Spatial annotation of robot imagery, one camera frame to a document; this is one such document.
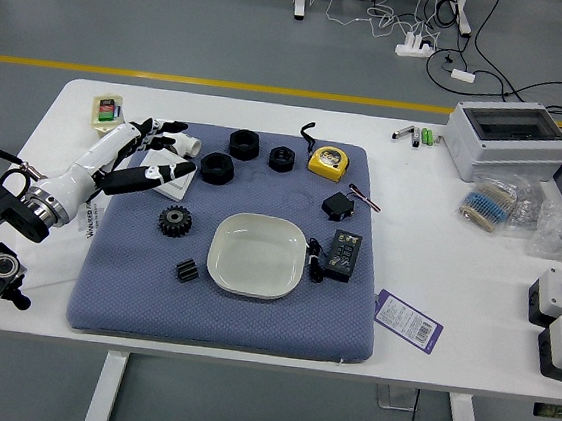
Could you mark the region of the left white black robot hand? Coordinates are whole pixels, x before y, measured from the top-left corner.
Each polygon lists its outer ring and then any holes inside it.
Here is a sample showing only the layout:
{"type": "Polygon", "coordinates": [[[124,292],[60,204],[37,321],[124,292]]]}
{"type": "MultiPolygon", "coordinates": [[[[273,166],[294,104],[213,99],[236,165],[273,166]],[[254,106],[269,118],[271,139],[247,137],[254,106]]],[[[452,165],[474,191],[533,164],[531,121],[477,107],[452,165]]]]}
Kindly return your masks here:
{"type": "Polygon", "coordinates": [[[97,194],[125,194],[150,190],[193,173],[192,162],[135,166],[117,169],[119,163],[137,151],[161,150],[172,145],[174,133],[188,128],[181,121],[149,118],[144,122],[125,122],[102,137],[65,173],[42,179],[26,192],[25,200],[47,225],[64,226],[72,221],[79,207],[97,194]]]}

